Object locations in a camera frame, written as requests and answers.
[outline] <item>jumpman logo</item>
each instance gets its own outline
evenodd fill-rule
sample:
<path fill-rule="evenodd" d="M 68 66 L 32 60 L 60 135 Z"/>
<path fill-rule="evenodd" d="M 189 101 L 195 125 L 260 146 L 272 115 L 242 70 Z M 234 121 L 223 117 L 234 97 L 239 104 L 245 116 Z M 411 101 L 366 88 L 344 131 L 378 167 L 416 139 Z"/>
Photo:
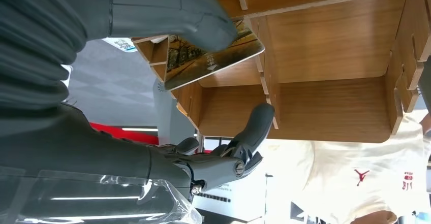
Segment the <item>jumpman logo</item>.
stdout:
<path fill-rule="evenodd" d="M 359 182 L 358 182 L 358 184 L 356 185 L 356 186 L 359 186 L 359 184 L 360 184 L 361 182 L 363 182 L 363 180 L 364 180 L 364 178 L 365 178 L 365 174 L 367 174 L 369 171 L 366 171 L 366 172 L 364 172 L 364 173 L 360 173 L 360 172 L 358 172 L 358 170 L 355 170 L 355 172 L 356 172 L 357 174 L 359 174 Z"/>

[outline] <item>screw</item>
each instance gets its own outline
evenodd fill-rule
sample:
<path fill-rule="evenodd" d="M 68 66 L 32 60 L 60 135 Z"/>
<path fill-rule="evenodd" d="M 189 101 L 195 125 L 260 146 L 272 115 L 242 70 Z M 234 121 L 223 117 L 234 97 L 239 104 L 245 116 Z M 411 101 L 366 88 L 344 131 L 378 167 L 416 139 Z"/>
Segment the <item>screw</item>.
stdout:
<path fill-rule="evenodd" d="M 244 173 L 244 163 L 239 161 L 235 165 L 235 174 L 241 176 Z"/>
<path fill-rule="evenodd" d="M 193 195 L 197 195 L 197 194 L 201 193 L 201 191 L 202 191 L 201 185 L 193 185 L 193 187 L 192 187 L 192 194 Z"/>

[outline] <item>red stripe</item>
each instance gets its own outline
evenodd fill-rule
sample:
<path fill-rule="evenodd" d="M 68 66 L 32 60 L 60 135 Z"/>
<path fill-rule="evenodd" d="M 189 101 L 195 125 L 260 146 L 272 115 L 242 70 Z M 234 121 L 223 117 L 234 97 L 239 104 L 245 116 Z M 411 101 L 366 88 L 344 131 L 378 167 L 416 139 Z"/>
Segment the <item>red stripe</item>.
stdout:
<path fill-rule="evenodd" d="M 93 122 L 90 122 L 90 125 L 95 130 L 105 131 L 110 135 L 112 135 L 114 138 L 118 138 L 118 139 L 125 138 L 125 139 L 130 139 L 141 143 L 159 145 L 159 138 L 153 135 L 148 135 L 148 134 L 144 134 L 141 132 L 134 132 L 134 131 L 124 131 L 117 127 L 106 126 L 106 125 L 97 124 Z"/>

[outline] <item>robotic arm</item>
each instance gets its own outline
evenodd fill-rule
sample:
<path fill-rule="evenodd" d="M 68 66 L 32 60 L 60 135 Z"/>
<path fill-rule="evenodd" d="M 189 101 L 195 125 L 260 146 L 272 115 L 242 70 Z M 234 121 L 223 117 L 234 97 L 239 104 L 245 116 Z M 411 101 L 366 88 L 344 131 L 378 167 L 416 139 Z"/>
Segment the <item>robotic arm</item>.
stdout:
<path fill-rule="evenodd" d="M 0 168 L 29 178 L 48 171 L 165 179 L 191 200 L 262 160 L 257 148 L 274 114 L 268 104 L 228 146 L 187 156 L 181 145 L 157 148 L 96 132 L 61 103 L 68 96 L 61 64 L 71 64 L 89 40 L 178 34 L 206 50 L 227 47 L 236 30 L 217 0 L 0 0 L 0 15 Z M 0 198 L 0 207 L 14 198 Z"/>

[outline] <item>ceiling light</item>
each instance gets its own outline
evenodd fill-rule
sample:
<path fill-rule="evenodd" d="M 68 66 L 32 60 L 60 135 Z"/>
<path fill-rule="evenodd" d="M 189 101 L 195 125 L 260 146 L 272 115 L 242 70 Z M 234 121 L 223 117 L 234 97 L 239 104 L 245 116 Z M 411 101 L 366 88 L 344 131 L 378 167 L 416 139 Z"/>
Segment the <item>ceiling light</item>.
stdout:
<path fill-rule="evenodd" d="M 123 127 L 124 131 L 141 131 L 141 132 L 157 132 L 158 129 L 146 129 L 146 128 L 139 128 L 139 127 Z"/>

